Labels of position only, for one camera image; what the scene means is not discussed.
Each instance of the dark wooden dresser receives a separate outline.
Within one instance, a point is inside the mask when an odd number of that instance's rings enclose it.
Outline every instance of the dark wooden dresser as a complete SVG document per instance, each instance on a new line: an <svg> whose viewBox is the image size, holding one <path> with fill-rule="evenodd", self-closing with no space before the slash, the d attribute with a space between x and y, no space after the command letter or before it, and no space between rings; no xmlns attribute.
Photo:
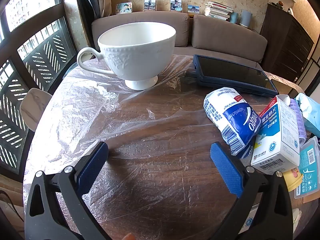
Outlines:
<svg viewBox="0 0 320 240"><path fill-rule="evenodd" d="M290 13L268 4L260 35L268 41L263 70L295 82L314 44L308 33Z"/></svg>

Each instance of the yellow container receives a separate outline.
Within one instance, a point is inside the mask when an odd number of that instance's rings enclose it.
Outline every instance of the yellow container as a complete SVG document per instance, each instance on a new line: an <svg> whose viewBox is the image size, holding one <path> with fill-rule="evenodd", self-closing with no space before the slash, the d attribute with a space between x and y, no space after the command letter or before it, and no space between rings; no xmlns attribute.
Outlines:
<svg viewBox="0 0 320 240"><path fill-rule="evenodd" d="M303 178L303 174L300 173L298 168L284 172L283 176L289 192L299 186Z"/></svg>

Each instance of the cylindrical speaker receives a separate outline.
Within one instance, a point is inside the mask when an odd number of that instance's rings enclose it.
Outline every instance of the cylindrical speaker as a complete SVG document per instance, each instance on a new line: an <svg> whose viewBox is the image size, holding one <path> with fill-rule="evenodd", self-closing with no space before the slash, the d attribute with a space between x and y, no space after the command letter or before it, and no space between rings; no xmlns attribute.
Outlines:
<svg viewBox="0 0 320 240"><path fill-rule="evenodd" d="M240 25L249 28L250 22L252 18L252 13L246 10L242 10Z"/></svg>
<svg viewBox="0 0 320 240"><path fill-rule="evenodd" d="M236 23L238 19L239 14L236 12L233 12L230 14L230 21L231 23Z"/></svg>

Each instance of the metal screw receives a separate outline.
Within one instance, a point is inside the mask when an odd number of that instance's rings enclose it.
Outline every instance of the metal screw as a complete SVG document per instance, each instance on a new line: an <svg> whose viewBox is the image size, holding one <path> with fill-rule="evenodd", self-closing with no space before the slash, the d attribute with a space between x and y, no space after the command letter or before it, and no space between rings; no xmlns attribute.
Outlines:
<svg viewBox="0 0 320 240"><path fill-rule="evenodd" d="M37 172L36 172L36 177L39 178L39 177L41 177L41 176L42 176L42 171L37 171Z"/></svg>
<svg viewBox="0 0 320 240"><path fill-rule="evenodd" d="M276 175L281 178L283 175L282 175L282 172L281 171L276 171Z"/></svg>
<svg viewBox="0 0 320 240"><path fill-rule="evenodd" d="M248 166L245 168L247 170L247 172L249 173L254 173L254 168L252 166Z"/></svg>
<svg viewBox="0 0 320 240"><path fill-rule="evenodd" d="M72 166L67 166L64 168L65 173L70 173L72 171L73 167Z"/></svg>

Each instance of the beige sofa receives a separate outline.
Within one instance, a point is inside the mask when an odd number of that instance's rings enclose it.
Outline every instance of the beige sofa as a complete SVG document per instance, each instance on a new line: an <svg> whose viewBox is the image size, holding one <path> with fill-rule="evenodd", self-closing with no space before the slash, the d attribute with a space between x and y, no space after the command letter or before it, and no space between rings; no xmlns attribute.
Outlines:
<svg viewBox="0 0 320 240"><path fill-rule="evenodd" d="M174 27L177 32L174 54L204 55L261 69L259 62L267 46L264 37L242 26L203 15L191 19L186 13L152 11L97 19L92 23L96 49L99 50L97 40L102 33L133 22L161 22Z"/></svg>

